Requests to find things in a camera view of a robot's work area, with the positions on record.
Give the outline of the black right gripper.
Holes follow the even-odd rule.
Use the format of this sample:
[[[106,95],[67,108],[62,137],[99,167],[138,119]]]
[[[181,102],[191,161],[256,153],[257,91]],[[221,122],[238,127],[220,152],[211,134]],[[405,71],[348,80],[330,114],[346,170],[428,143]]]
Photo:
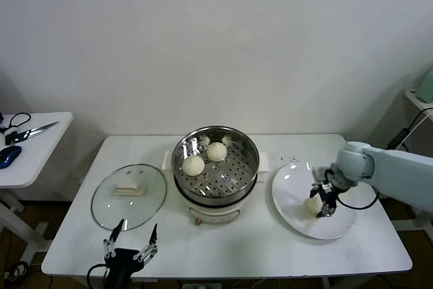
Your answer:
[[[313,198],[317,194],[321,198],[322,207],[316,214],[316,218],[331,217],[336,211],[338,197],[332,183],[330,181],[314,183],[309,198]]]

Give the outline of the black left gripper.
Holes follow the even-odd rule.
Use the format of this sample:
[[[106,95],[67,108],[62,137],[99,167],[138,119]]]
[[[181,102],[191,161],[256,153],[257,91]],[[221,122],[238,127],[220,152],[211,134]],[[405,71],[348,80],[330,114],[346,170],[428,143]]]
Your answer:
[[[128,248],[115,248],[115,243],[122,231],[123,224],[124,219],[121,219],[119,224],[112,230],[110,237],[103,240],[105,264],[110,271],[140,271],[144,268],[143,262],[149,262],[158,253],[158,224],[154,225],[148,245],[140,251]]]

